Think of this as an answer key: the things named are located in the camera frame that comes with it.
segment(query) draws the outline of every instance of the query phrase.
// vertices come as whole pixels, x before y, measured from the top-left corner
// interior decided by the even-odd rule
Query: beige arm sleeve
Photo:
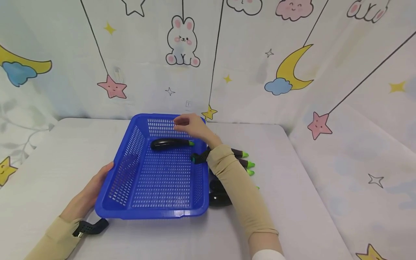
[[[207,162],[227,191],[247,239],[254,232],[278,235],[259,190],[230,147],[224,144],[216,147]]]
[[[72,235],[77,229],[80,220],[76,219],[68,223],[60,217],[57,217],[46,230],[45,235],[25,257],[25,260],[67,259],[81,240]]]

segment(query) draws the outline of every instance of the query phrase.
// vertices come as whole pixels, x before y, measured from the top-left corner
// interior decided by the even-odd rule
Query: white sleeve cuff
[[[277,251],[264,249],[255,253],[252,260],[285,260],[285,257]]]

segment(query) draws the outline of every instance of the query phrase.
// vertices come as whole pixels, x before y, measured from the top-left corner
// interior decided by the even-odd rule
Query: tabletop
[[[0,255],[21,260],[120,145],[128,120],[63,119],[0,190]],[[250,154],[252,180],[280,232],[287,260],[352,257],[278,125],[208,123],[223,142]],[[89,222],[99,217],[92,212]],[[110,219],[83,239],[70,259],[249,259],[232,206],[201,217]]]

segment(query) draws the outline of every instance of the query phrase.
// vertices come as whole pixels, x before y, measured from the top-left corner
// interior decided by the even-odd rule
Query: cartoon backdrop
[[[353,257],[413,259],[414,13],[413,0],[3,1],[0,184],[65,117],[281,124]]]

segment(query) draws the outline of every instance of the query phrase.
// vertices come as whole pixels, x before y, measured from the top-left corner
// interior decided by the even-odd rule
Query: pink cloud
[[[283,20],[290,19],[292,22],[301,17],[308,17],[313,11],[312,0],[282,0],[277,5],[276,15]]]

